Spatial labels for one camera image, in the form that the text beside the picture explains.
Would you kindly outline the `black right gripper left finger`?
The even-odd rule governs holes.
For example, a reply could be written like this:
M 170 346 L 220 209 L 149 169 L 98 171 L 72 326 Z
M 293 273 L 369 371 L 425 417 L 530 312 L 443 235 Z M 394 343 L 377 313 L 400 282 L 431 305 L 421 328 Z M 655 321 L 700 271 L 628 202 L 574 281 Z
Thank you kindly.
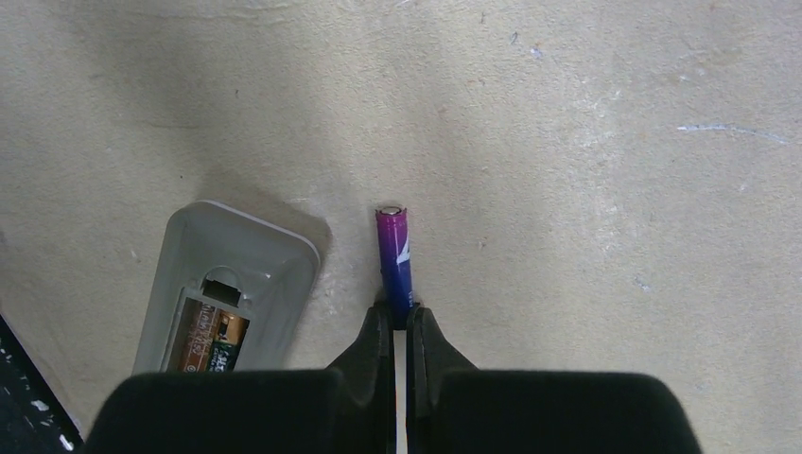
M 128 378 L 82 452 L 393 453 L 394 391 L 392 324 L 376 303 L 322 369 Z

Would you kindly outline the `black green gold AAA battery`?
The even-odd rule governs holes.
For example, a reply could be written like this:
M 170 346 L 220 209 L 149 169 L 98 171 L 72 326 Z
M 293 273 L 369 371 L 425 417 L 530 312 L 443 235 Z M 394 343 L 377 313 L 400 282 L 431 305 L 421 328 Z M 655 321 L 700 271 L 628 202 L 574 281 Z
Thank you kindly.
M 249 321 L 230 312 L 221 313 L 210 347 L 206 370 L 232 372 L 235 368 Z

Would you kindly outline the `white universal AC remote control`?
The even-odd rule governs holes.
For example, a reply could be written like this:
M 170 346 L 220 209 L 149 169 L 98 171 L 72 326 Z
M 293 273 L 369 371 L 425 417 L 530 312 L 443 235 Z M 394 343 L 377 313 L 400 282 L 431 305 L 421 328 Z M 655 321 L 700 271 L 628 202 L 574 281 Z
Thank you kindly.
M 166 225 L 133 373 L 208 372 L 223 311 L 249 321 L 233 371 L 282 368 L 320 267 L 301 235 L 217 201 L 186 205 Z

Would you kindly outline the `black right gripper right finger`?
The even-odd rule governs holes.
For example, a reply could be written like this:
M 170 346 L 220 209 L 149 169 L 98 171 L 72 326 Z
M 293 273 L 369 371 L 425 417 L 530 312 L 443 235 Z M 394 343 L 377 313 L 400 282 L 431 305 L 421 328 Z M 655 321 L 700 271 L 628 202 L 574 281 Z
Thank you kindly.
M 679 400 L 644 374 L 484 370 L 415 306 L 407 322 L 411 453 L 699 453 Z

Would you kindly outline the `blue purple AAA battery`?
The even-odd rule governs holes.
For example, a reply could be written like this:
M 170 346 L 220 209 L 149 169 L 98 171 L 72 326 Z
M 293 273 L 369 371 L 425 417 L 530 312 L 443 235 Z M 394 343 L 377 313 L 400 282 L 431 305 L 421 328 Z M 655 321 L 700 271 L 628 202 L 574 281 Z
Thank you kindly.
M 380 272 L 394 330 L 405 330 L 414 306 L 407 209 L 387 205 L 375 211 Z

